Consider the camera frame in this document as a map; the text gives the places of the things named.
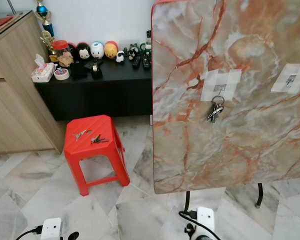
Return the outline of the black remote control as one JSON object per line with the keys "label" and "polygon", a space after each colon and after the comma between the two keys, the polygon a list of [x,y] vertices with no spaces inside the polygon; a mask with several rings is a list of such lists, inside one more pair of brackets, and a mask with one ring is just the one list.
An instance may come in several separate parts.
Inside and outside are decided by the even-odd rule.
{"label": "black remote control", "polygon": [[144,56],[142,54],[134,57],[134,59],[132,61],[132,68],[139,69],[141,66],[143,66],[143,59],[144,59]]}
{"label": "black remote control", "polygon": [[150,70],[152,68],[152,54],[150,52],[145,52],[141,58],[141,66],[145,70]]}

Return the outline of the blue and gold trophy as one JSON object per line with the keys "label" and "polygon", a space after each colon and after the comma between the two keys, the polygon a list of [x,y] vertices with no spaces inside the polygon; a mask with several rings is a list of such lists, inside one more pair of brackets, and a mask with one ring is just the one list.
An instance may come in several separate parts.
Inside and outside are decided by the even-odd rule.
{"label": "blue and gold trophy", "polygon": [[47,31],[52,37],[55,36],[54,28],[51,22],[52,13],[45,5],[43,0],[34,0],[36,2],[35,14],[38,19],[41,21],[42,29]]}

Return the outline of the white tape roll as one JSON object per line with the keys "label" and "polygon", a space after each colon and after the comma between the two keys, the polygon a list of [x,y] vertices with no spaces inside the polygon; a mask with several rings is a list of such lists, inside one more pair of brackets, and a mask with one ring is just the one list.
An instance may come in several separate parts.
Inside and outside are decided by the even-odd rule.
{"label": "white tape roll", "polygon": [[55,69],[53,72],[54,77],[56,80],[59,82],[62,82],[63,80],[67,80],[68,78],[71,77],[70,71],[66,68],[58,67]]}

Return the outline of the black box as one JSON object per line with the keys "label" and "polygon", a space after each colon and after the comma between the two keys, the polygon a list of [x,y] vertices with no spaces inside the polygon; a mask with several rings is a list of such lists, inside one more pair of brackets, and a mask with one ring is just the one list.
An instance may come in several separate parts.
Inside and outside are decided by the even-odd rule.
{"label": "black box", "polygon": [[73,79],[81,79],[88,76],[88,69],[81,62],[72,62],[68,66],[68,70]]}

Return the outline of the clear adhesive wall hook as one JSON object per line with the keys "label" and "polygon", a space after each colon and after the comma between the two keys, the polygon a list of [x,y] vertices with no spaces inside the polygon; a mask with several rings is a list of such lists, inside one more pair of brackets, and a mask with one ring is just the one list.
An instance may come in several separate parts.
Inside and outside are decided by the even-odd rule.
{"label": "clear adhesive wall hook", "polygon": [[241,70],[229,70],[219,73],[218,70],[202,74],[204,85],[201,91],[202,102],[217,100],[232,101],[242,75]]}
{"label": "clear adhesive wall hook", "polygon": [[270,91],[272,93],[298,94],[300,92],[300,63],[285,64]]}

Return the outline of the pink white tissue box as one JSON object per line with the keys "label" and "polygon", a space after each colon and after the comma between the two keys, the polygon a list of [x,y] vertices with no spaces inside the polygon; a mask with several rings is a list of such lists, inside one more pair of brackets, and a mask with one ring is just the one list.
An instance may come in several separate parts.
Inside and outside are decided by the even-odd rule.
{"label": "pink white tissue box", "polygon": [[54,75],[57,64],[54,62],[45,62],[44,57],[35,54],[36,67],[31,73],[31,80],[34,83],[47,83]]}

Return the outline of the black low console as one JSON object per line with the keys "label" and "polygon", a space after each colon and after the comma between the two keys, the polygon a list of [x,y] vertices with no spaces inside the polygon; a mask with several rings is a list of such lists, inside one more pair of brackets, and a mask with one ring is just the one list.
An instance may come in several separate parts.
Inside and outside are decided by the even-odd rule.
{"label": "black low console", "polygon": [[108,115],[130,117],[152,114],[152,71],[130,62],[106,60],[102,75],[35,83],[34,86],[56,121]]}

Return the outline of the black metal table leg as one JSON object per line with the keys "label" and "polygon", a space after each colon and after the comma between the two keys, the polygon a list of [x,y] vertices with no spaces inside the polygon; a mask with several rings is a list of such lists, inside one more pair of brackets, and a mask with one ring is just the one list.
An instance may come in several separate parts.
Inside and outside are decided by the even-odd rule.
{"label": "black metal table leg", "polygon": [[258,190],[258,195],[257,195],[257,200],[256,200],[254,206],[255,206],[255,208],[259,209],[264,200],[264,185],[262,183],[258,183],[257,190]]}
{"label": "black metal table leg", "polygon": [[190,203],[191,203],[191,192],[189,192],[189,190],[187,190],[185,192],[185,201],[184,201],[184,208],[183,208],[183,212],[185,214],[189,214]]}

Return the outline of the black tape dispenser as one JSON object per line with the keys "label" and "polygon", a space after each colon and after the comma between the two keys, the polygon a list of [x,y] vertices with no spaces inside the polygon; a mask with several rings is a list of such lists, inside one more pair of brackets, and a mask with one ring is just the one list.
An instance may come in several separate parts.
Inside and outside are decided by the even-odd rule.
{"label": "black tape dispenser", "polygon": [[93,79],[99,79],[103,77],[103,71],[101,69],[101,65],[104,62],[101,59],[97,59],[93,62],[91,62],[90,66],[90,72]]}

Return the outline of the small gold trophy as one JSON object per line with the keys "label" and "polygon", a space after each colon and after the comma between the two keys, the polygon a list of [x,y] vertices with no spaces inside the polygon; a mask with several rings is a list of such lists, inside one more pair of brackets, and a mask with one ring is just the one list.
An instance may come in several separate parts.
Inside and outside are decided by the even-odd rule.
{"label": "small gold trophy", "polygon": [[40,40],[47,48],[50,55],[55,55],[56,51],[54,50],[52,43],[54,43],[54,37],[48,30],[43,30],[40,35]]}

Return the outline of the dark key bunch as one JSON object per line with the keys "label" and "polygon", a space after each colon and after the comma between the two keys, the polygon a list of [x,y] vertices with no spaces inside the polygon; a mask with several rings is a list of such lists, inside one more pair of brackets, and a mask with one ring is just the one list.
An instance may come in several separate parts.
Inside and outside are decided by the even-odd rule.
{"label": "dark key bunch", "polygon": [[96,134],[96,135],[93,135],[89,140],[90,140],[90,143],[93,145],[108,144],[112,140],[112,137],[109,134]]}

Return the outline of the red booklet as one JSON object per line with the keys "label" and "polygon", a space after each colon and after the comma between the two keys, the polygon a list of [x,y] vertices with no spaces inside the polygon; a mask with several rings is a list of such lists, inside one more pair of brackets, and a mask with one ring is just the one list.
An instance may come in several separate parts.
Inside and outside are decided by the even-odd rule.
{"label": "red booklet", "polygon": [[3,25],[6,25],[10,21],[12,21],[12,19],[14,17],[15,16],[13,16],[13,15],[8,15],[8,16],[4,16],[4,17],[0,18],[0,27],[2,27]]}

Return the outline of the marble pattern folding table top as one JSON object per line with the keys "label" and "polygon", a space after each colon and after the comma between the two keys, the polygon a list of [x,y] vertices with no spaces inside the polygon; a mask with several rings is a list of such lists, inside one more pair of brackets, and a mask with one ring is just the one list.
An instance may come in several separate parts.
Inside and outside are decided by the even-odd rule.
{"label": "marble pattern folding table top", "polygon": [[[300,64],[300,0],[160,0],[150,23],[154,191],[300,178],[300,92],[271,92]],[[213,70],[242,73],[210,123]]]}

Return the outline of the black round mouse figure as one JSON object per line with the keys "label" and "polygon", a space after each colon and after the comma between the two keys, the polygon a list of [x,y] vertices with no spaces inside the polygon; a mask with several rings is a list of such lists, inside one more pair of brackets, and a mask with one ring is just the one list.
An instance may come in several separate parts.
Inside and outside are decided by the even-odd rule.
{"label": "black round mouse figure", "polygon": [[79,42],[74,53],[75,62],[84,61],[92,58],[91,46],[86,42]]}

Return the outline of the white round figure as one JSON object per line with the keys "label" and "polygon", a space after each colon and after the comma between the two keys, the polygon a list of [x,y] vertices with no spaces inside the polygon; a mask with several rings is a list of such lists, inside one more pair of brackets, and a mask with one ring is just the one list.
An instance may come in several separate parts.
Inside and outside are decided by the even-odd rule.
{"label": "white round figure", "polygon": [[105,56],[105,47],[102,42],[95,41],[90,44],[90,53],[95,59],[102,59]]}

